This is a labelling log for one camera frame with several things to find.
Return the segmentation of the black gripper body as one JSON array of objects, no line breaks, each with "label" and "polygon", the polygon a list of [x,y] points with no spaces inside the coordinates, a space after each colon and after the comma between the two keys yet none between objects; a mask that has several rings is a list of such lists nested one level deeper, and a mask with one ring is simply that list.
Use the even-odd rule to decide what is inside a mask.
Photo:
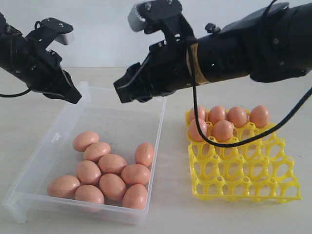
[{"label": "black gripper body", "polygon": [[44,48],[16,48],[14,71],[16,77],[27,86],[26,91],[15,94],[15,97],[30,91],[44,94],[62,73],[66,73],[61,68],[60,58],[56,53],[48,52]]}]

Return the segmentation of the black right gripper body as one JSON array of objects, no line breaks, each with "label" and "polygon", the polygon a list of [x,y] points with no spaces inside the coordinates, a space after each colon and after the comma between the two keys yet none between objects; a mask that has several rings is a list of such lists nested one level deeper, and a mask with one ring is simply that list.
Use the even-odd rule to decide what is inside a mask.
[{"label": "black right gripper body", "polygon": [[187,64],[189,45],[189,41],[179,40],[176,47],[155,46],[142,63],[136,63],[137,100],[165,97],[192,87],[194,79]]}]

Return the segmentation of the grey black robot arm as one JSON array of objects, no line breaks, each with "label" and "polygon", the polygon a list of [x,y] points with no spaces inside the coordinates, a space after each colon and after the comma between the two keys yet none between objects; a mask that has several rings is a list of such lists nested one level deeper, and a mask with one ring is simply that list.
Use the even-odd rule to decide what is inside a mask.
[{"label": "grey black robot arm", "polygon": [[10,25],[4,15],[0,17],[0,67],[24,82],[27,90],[41,93],[49,99],[61,99],[76,104],[81,94],[74,86],[70,74],[61,66],[62,57],[47,47],[54,41],[70,44],[74,28],[56,18],[45,18],[24,36]]}]

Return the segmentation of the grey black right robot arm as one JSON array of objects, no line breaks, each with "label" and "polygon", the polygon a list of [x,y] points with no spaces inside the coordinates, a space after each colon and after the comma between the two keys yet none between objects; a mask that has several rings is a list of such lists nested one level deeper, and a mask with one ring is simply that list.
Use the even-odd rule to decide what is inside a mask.
[{"label": "grey black right robot arm", "polygon": [[193,85],[249,76],[263,83],[306,75],[312,69],[312,5],[270,4],[196,38],[177,0],[135,4],[128,15],[135,32],[163,32],[142,63],[130,66],[114,88],[122,103],[147,102]]}]

